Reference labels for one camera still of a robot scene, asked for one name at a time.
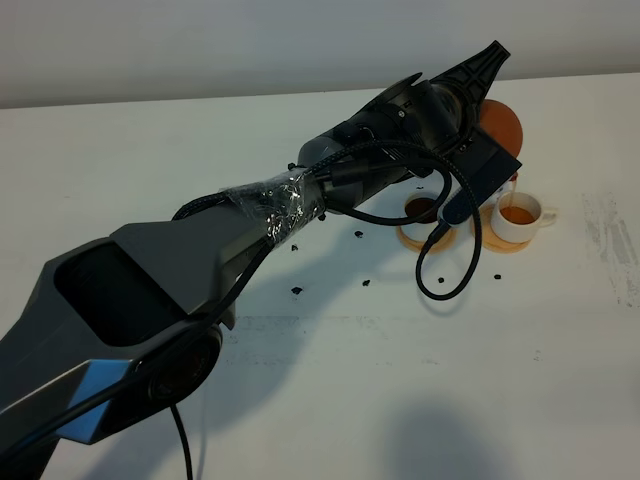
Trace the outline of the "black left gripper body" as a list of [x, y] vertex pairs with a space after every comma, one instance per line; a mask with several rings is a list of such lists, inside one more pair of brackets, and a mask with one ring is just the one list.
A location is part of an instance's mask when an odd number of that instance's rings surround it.
[[468, 142], [479, 118], [483, 87], [451, 75], [421, 79], [418, 72], [396, 82], [379, 95], [379, 106], [394, 105], [404, 113], [407, 135], [442, 155]]

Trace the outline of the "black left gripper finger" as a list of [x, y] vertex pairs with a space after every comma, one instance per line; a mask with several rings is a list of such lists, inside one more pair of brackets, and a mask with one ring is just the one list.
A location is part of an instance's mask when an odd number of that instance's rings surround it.
[[497, 40], [488, 47], [430, 80], [465, 105], [479, 105], [511, 53]]

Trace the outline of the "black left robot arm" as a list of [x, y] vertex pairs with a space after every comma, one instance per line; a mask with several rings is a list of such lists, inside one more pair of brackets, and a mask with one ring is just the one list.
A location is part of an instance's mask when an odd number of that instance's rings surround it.
[[519, 169], [481, 127], [508, 51], [498, 42], [439, 74], [405, 78], [303, 145], [269, 180], [128, 224], [43, 266], [1, 341], [1, 475], [37, 479], [62, 439], [96, 443], [162, 410], [207, 378], [235, 324], [234, 304], [266, 257], [326, 213], [400, 227], [360, 205], [438, 173], [428, 254]]

